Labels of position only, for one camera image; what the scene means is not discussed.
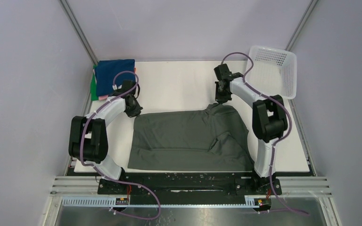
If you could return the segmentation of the dark grey t shirt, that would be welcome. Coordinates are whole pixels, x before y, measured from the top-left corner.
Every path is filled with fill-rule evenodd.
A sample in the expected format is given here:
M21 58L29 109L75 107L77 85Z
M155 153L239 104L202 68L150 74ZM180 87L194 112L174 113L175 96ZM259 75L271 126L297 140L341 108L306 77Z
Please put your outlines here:
M251 171L248 129L230 105L148 113L134 121L128 168L163 171Z

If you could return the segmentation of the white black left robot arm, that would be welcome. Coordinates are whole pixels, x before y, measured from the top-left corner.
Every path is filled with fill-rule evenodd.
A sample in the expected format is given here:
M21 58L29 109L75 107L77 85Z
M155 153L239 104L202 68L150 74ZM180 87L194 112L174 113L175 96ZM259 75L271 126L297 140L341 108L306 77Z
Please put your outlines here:
M108 125L120 114L129 118L140 115L137 101L140 93L137 81L124 80L121 88L98 109L86 116L72 118L68 152L83 166L92 167L117 194L134 185L127 182L124 169L108 156Z

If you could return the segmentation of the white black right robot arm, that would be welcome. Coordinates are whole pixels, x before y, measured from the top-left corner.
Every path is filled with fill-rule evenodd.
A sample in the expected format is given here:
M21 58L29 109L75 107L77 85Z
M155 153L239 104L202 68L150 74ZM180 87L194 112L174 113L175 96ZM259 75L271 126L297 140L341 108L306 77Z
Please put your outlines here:
M287 114L279 95L269 97L251 85L241 73L232 73L226 64L214 68L217 78L215 100L226 103L232 95L238 96L252 109L252 129L258 139L257 159L248 183L254 192L265 193L275 181L275 144L288 129Z

